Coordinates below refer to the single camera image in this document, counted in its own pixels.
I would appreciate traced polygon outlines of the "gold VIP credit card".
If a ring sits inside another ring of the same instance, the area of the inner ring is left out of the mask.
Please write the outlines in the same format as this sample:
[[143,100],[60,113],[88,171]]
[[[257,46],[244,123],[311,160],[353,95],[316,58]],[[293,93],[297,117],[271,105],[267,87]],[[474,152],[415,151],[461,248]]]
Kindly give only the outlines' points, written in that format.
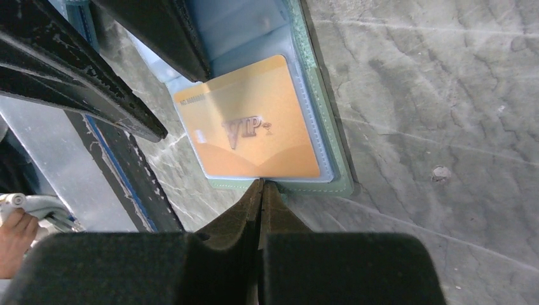
[[207,177],[321,176],[282,55],[186,88],[173,99]]

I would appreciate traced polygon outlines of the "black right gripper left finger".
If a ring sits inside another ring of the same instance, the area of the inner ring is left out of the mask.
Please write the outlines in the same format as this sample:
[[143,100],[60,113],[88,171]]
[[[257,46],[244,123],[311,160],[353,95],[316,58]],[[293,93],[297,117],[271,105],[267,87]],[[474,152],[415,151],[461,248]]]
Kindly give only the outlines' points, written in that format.
[[263,179],[194,233],[59,233],[30,251],[2,304],[257,304]]

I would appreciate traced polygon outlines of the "green card holder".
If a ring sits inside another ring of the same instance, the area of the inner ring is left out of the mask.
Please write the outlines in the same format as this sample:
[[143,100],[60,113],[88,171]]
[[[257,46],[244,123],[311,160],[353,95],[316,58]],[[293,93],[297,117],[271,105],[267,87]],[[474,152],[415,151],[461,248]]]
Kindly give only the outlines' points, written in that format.
[[189,1],[214,78],[188,80],[132,37],[216,188],[348,196],[353,179],[299,1]]

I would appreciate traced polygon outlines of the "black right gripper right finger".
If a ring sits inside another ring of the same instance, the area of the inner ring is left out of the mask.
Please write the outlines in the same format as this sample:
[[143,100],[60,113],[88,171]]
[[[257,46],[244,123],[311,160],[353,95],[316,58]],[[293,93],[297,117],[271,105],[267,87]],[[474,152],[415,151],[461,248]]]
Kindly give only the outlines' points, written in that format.
[[272,182],[261,203],[260,304],[445,304],[432,258],[405,233],[312,231]]

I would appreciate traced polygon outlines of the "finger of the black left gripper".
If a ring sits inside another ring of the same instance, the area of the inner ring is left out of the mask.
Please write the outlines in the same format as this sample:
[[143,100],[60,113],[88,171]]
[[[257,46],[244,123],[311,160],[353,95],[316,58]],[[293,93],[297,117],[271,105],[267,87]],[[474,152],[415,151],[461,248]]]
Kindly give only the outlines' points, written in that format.
[[103,0],[94,2],[190,81],[208,81],[210,60],[186,1]]
[[159,142],[167,129],[49,1],[1,1],[1,94]]

